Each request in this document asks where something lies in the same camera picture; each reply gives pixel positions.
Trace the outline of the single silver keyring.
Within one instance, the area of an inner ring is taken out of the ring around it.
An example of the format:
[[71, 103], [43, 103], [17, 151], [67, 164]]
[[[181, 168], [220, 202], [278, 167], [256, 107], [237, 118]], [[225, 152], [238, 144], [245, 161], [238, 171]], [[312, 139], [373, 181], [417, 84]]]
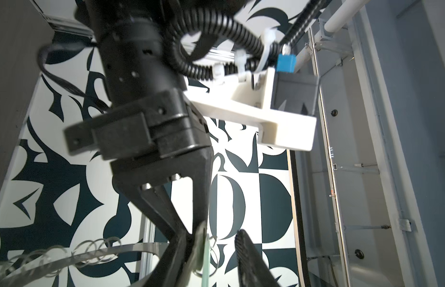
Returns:
[[203, 248], [203, 267], [199, 271], [194, 271], [194, 274], [199, 278], [210, 278], [213, 276], [218, 269], [219, 264], [219, 258], [216, 257], [216, 267], [214, 268], [214, 271], [210, 273], [210, 267], [211, 267], [211, 259], [212, 254], [216, 254], [214, 251], [214, 247], [217, 243], [217, 237], [216, 236], [210, 236], [209, 234], [206, 236], [204, 241], [204, 248]]

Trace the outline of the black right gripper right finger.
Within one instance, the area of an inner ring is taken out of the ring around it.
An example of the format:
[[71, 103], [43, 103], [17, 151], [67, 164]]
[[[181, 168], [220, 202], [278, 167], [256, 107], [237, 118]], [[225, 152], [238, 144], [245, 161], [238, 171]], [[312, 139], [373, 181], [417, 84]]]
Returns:
[[237, 232], [234, 246], [241, 287], [279, 287], [245, 230]]

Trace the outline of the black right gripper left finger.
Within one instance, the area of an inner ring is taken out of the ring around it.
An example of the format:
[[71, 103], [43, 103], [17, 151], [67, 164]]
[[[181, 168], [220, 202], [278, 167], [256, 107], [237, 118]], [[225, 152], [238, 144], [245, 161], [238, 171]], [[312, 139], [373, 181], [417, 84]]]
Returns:
[[175, 234], [159, 263], [148, 277], [145, 287], [185, 287], [192, 272], [201, 270], [207, 232], [198, 229], [187, 238], [187, 232]]

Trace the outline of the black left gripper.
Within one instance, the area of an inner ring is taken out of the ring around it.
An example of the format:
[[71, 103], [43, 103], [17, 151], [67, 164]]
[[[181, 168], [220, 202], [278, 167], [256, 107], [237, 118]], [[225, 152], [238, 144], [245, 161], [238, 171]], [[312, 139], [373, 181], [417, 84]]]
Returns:
[[[167, 240], [179, 233], [188, 239], [188, 231], [206, 224], [214, 151], [205, 119], [182, 90], [172, 88], [114, 108], [67, 127], [64, 135], [70, 155], [96, 150], [104, 160], [152, 153], [168, 158], [111, 162], [114, 189]], [[172, 181], [170, 197], [165, 184], [175, 174], [180, 178]]]

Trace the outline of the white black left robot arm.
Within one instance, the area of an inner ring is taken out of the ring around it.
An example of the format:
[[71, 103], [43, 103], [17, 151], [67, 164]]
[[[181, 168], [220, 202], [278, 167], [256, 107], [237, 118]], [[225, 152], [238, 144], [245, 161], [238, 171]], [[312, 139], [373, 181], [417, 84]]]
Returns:
[[280, 40], [236, 20], [244, 1], [84, 1], [109, 103], [67, 127], [69, 154], [100, 152], [114, 188], [171, 243], [192, 244], [208, 222], [214, 150], [206, 117], [258, 128], [260, 144], [310, 151], [316, 119], [275, 108], [295, 77], [285, 50], [324, 6], [309, 1]]

